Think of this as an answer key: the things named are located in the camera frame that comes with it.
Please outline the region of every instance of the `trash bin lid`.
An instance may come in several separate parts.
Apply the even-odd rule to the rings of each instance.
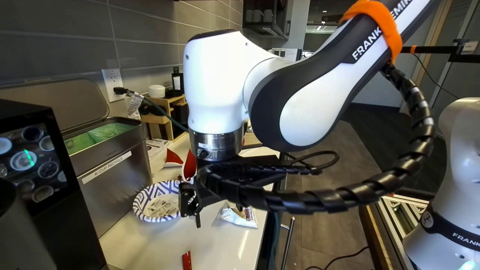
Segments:
[[[51,107],[62,131],[106,118],[109,113],[98,85],[85,78],[4,86],[0,98]]]

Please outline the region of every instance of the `stainless steel trash bin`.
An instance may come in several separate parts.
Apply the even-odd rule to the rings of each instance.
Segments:
[[[107,118],[108,104],[97,84],[80,78],[7,86],[0,88],[0,98],[53,109],[98,237],[151,184],[142,123]]]

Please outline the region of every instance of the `power cord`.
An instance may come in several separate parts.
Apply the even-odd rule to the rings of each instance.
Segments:
[[[127,94],[127,95],[134,95],[136,92],[135,91],[131,91],[127,88],[124,88],[124,87],[114,87],[113,88],[113,92],[115,92],[115,94],[117,95],[123,95],[123,94]],[[150,103],[153,107],[155,107],[155,109],[157,109],[159,112],[161,112],[163,115],[165,115],[170,121],[172,121],[172,123],[174,123],[179,129],[185,131],[188,133],[188,129],[186,127],[184,127],[183,125],[181,125],[179,122],[177,122],[175,119],[173,119],[172,117],[170,117],[160,106],[156,105],[153,101],[149,100],[148,98],[144,97],[144,100],[148,103]]]
[[[330,267],[330,265],[332,265],[332,263],[334,263],[335,261],[337,260],[340,260],[340,259],[344,259],[344,258],[350,258],[350,257],[355,257],[357,256],[358,254],[362,253],[364,250],[368,249],[369,247],[366,246],[364,248],[362,248],[361,250],[359,250],[357,253],[354,253],[354,254],[351,254],[351,255],[346,255],[346,256],[340,256],[340,257],[336,257],[335,259],[331,260],[327,266],[325,266],[325,268],[320,268],[318,266],[310,266],[310,267],[307,267],[305,270],[311,270],[311,269],[317,269],[317,270],[327,270],[328,267]]]
[[[425,73],[427,74],[427,76],[430,78],[430,80],[438,87],[440,87],[440,89],[442,89],[443,91],[447,92],[448,94],[454,96],[455,98],[459,98],[457,96],[455,96],[454,94],[452,94],[450,91],[448,91],[447,89],[443,88],[441,85],[439,85],[433,78],[432,76],[430,76],[430,73],[428,73],[427,71],[427,68],[423,65],[420,57],[418,57],[416,54],[412,54],[413,56],[415,56],[415,58],[417,58],[417,60],[419,61],[421,67],[423,68],[423,70],[425,71]]]

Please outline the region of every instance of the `black spiral cable wrap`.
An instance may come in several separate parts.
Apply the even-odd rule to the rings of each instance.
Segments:
[[[291,214],[312,214],[319,211],[329,213],[347,211],[348,208],[366,205],[377,201],[381,196],[396,191],[405,179],[415,175],[422,163],[433,150],[435,127],[425,97],[405,75],[392,65],[382,70],[402,94],[408,104],[412,118],[413,137],[408,150],[388,169],[380,174],[356,184],[336,190],[311,190],[303,193],[295,191],[265,191],[262,187],[239,183],[222,177],[228,174],[248,173],[319,174],[321,170],[311,170],[305,166],[268,166],[241,163],[220,163],[199,169],[198,180],[216,195],[244,206],[253,206],[267,211],[287,211]]]

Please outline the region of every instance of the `cabinet handle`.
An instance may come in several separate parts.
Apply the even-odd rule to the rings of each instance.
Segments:
[[[295,217],[292,217],[290,219],[289,226],[280,224],[280,227],[288,230],[287,242],[285,243],[285,250],[283,251],[282,267],[280,268],[281,270],[285,270],[285,266],[287,265],[287,255],[288,255],[288,250],[290,249],[290,241],[292,240],[293,225],[295,225]]]

